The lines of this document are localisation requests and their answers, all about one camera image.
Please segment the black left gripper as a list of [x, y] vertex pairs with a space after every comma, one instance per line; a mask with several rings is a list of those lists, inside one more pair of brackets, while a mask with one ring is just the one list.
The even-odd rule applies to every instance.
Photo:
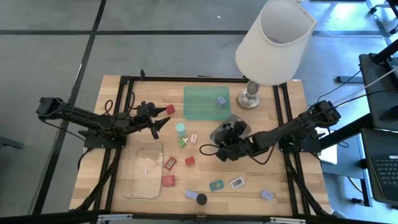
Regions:
[[159, 135], [157, 134], [157, 131], [159, 131], [170, 120], [170, 117], [166, 117], [157, 121], [153, 121], [152, 117], [157, 116], [157, 114], [165, 111], [166, 109], [166, 107], [156, 108], [155, 104], [152, 102], [142, 102], [137, 106], [137, 113], [134, 118], [138, 128], [140, 130], [149, 128], [153, 138], [158, 139]]

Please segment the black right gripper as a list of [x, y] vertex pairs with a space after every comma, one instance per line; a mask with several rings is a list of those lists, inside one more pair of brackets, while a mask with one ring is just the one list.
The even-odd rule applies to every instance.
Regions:
[[251, 155], [250, 144], [241, 137], [246, 130], [244, 121], [224, 124], [222, 129], [215, 134], [214, 143], [217, 145], [216, 157], [225, 162], [228, 159], [236, 161], [240, 157]]

